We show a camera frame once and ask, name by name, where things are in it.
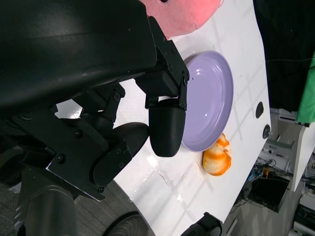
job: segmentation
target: green cloth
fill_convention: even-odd
[[[312,123],[315,121],[315,59],[312,60],[297,113],[296,121]]]

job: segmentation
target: lavender plate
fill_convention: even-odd
[[[215,51],[197,55],[187,68],[190,81],[182,143],[200,152],[211,147],[225,128],[233,102],[233,77],[226,59]]]

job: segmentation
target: pink stuffed toy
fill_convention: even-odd
[[[221,0],[141,0],[166,37],[187,34],[203,26]]]

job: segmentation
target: white table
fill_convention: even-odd
[[[201,168],[202,153],[182,146],[175,157],[161,158],[148,140],[115,181],[157,236],[179,236],[206,211],[224,222],[266,141],[263,129],[270,125],[264,50],[252,0],[226,0],[202,28],[172,40],[183,59],[215,50],[230,64],[234,100],[224,133],[231,143],[232,166],[221,177],[210,176]],[[121,85],[126,96],[115,126],[132,121],[148,124],[145,94],[134,80]],[[256,119],[260,101],[264,113]],[[59,110],[60,117],[80,113],[65,106]]]

